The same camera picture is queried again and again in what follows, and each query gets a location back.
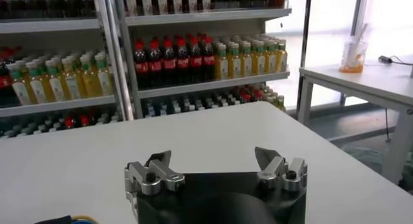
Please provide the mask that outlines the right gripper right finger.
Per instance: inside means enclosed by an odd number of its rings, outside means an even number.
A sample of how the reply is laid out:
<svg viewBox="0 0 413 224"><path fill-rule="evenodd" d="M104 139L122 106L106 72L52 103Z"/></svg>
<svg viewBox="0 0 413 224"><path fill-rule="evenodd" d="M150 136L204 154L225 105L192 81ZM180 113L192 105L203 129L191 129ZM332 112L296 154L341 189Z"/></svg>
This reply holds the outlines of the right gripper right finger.
<svg viewBox="0 0 413 224"><path fill-rule="evenodd" d="M282 188L288 192L301 192L307 187L307 163L302 158L288 162L285 157L262 147L254 149L260 171L257 178L267 190Z"/></svg>

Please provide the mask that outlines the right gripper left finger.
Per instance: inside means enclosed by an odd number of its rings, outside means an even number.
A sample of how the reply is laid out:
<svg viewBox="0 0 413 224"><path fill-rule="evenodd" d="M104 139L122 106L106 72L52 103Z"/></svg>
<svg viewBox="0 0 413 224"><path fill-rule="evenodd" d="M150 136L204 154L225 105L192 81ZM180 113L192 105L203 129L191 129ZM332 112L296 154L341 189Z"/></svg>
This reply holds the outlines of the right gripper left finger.
<svg viewBox="0 0 413 224"><path fill-rule="evenodd" d="M129 162L124 168L125 192L153 196L163 189L179 192L185 186L185 175L173 171L170 167L172 151L152 154L144 163Z"/></svg>

